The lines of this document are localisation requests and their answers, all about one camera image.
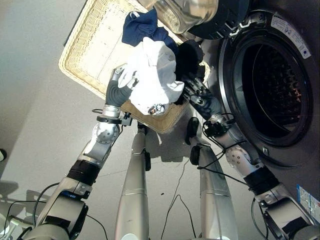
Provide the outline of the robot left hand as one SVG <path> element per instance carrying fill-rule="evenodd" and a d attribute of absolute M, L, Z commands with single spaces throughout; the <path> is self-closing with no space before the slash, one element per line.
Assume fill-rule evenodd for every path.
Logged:
<path fill-rule="evenodd" d="M 133 86 L 119 87 L 119 79 L 122 73 L 125 71 L 127 64 L 120 65 L 113 69 L 111 77 L 109 79 L 106 95 L 105 104 L 102 110 L 102 114 L 108 117 L 119 117 L 122 105 L 129 100 Z"/>

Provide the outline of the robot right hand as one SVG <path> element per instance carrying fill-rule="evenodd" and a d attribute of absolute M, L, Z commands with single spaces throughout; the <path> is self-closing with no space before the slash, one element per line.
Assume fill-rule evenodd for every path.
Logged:
<path fill-rule="evenodd" d="M 213 116 L 220 116 L 221 103 L 204 85 L 199 77 L 183 75 L 182 97 L 207 121 Z"/>

